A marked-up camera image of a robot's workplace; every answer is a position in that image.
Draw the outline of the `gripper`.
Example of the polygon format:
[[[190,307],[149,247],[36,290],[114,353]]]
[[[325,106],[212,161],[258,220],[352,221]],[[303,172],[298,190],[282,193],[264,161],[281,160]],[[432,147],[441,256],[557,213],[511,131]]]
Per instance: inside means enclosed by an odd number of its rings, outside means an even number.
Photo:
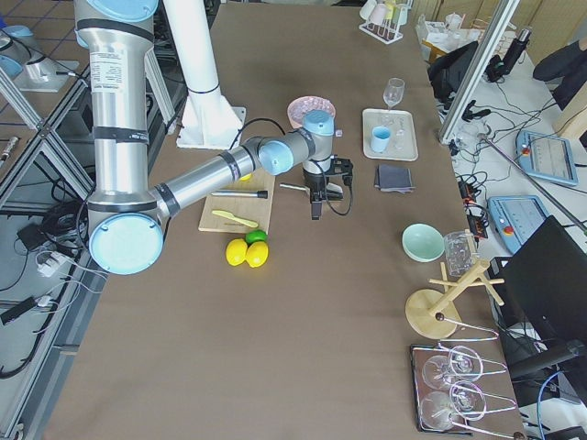
[[[340,177],[343,184],[350,189],[353,180],[353,164],[349,159],[331,156],[325,160],[307,160],[303,163],[305,186],[309,189],[311,202],[311,219],[319,220],[322,216],[323,201],[342,201],[343,192],[327,190],[331,177]]]

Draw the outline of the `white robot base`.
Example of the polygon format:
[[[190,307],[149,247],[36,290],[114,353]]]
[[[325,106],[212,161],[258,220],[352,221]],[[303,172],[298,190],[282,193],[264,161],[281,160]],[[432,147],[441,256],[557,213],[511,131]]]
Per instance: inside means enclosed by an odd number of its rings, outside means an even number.
[[[242,121],[220,89],[204,3],[170,0],[164,7],[188,90],[178,146],[228,149]]]

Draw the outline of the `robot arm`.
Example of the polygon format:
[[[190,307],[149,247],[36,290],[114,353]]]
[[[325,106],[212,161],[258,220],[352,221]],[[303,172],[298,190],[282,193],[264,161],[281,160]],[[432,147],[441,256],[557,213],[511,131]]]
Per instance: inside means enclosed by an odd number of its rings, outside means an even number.
[[[188,89],[182,138],[191,148],[217,155],[185,174],[148,184],[149,133],[146,61],[154,47],[154,1],[78,1],[76,34],[89,50],[96,186],[88,209],[88,245],[94,261],[115,274],[145,270],[160,256],[162,223],[183,208],[264,169],[279,175],[304,170],[312,216],[339,176],[352,183],[352,165],[332,152],[332,115],[309,112],[281,137],[239,141],[243,124],[220,91],[205,7],[200,1],[168,1],[165,12]]]

